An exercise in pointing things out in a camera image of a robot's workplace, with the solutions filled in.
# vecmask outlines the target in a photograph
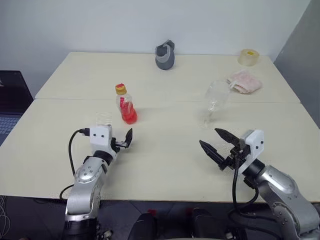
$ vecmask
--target pink cloth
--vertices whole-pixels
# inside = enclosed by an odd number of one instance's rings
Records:
[[[235,72],[226,81],[231,89],[235,88],[242,94],[252,93],[262,87],[262,83],[246,69]]]

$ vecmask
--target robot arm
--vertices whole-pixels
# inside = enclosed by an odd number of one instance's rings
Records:
[[[125,141],[117,142],[112,127],[97,126],[89,129],[92,156],[87,156],[74,175],[66,210],[63,240],[95,240],[101,189],[111,163],[117,158],[119,147],[128,148],[132,141],[132,128]]]
[[[263,131],[250,130],[239,139],[224,129],[215,130],[225,141],[234,145],[231,155],[224,159],[214,147],[200,141],[203,150],[222,171],[226,167],[234,169],[235,161],[239,160],[238,171],[245,176],[244,182],[251,188],[258,188],[281,226],[284,239],[320,239],[319,214],[300,194],[296,182],[289,175],[273,166],[265,166],[257,159],[264,149]]]

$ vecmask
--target bottle cap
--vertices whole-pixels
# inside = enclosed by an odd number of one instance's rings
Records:
[[[118,95],[125,95],[127,93],[126,86],[123,83],[115,85],[115,92]]]

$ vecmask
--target white wall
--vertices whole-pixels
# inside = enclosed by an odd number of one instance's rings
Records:
[[[21,70],[35,95],[70,51],[275,60],[310,0],[0,0],[0,69]]]

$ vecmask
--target table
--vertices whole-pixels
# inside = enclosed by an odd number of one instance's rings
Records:
[[[299,103],[300,100],[269,57],[255,66],[231,55],[177,55],[171,70],[159,69],[154,54],[71,52],[36,99],[114,100],[115,85],[124,83],[134,101],[202,101],[209,84],[248,68],[263,83],[252,94],[233,91],[230,102]]]
[[[133,127],[133,141],[111,166],[102,199],[232,201],[233,172],[220,171],[199,145],[206,141],[226,157],[231,146],[212,129],[217,127],[237,136],[264,130],[259,159],[291,175],[306,199],[320,201],[319,129],[300,103],[229,102],[209,129],[199,117],[200,102],[143,102],[136,110],[138,122],[127,125],[113,100],[36,99],[0,147],[0,195],[58,198],[73,183],[71,134],[94,125],[96,113],[111,112],[114,136],[123,140]],[[89,138],[77,135],[72,154],[78,168],[91,154]],[[238,201],[253,194],[240,180]]]

